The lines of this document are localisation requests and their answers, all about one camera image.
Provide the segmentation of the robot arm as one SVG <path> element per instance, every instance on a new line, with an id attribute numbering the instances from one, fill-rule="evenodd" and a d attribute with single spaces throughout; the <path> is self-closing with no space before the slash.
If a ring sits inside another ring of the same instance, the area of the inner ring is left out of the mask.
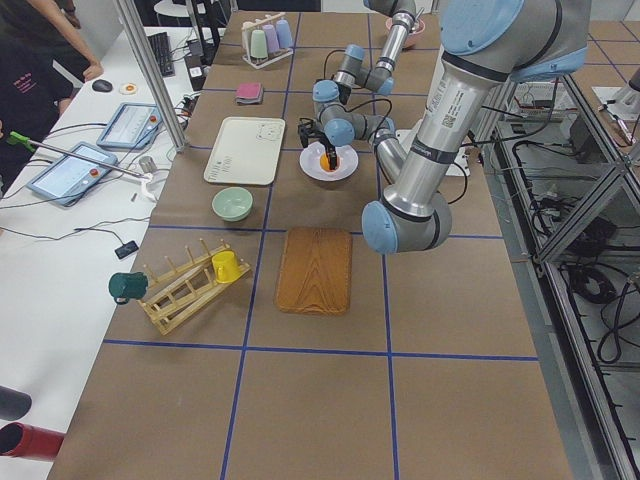
<path id="1" fill-rule="evenodd" d="M 507 81 L 551 80 L 578 70 L 586 59 L 588 1 L 451 1 L 439 20 L 441 63 L 437 90 L 409 148 L 383 116 L 355 114 L 346 103 L 353 87 L 387 95 L 405 41 L 417 21 L 412 1 L 369 1 L 392 21 L 372 68 L 349 45 L 340 68 L 312 91 L 316 121 L 332 147 L 368 142 L 390 178 L 362 213 L 362 232 L 380 254 L 423 251 L 451 231 L 451 211 L 438 187 L 453 164 L 489 92 Z"/>
<path id="2" fill-rule="evenodd" d="M 382 53 L 372 67 L 363 65 L 364 49 L 348 45 L 337 72 L 330 79 L 318 80 L 312 89 L 314 117 L 301 119 L 298 135 L 306 148 L 311 138 L 325 142 L 326 147 L 342 147 L 355 140 L 370 140 L 380 130 L 393 130 L 387 116 L 358 113 L 347 108 L 351 92 L 362 87 L 377 95 L 387 96 L 394 87 L 393 72 L 404 44 L 417 23 L 413 1 L 366 1 L 364 5 L 391 19 Z"/>

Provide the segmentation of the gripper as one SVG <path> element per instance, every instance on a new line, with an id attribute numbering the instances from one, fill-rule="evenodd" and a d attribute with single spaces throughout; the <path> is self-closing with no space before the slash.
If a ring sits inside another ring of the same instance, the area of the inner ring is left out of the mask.
<path id="1" fill-rule="evenodd" d="M 303 148 L 307 148 L 311 139 L 321 139 L 324 136 L 322 128 L 318 125 L 318 122 L 312 118 L 300 118 L 298 122 L 298 137 L 300 144 Z M 333 146 L 328 145 L 325 148 L 324 155 L 330 158 L 338 158 L 336 150 Z"/>

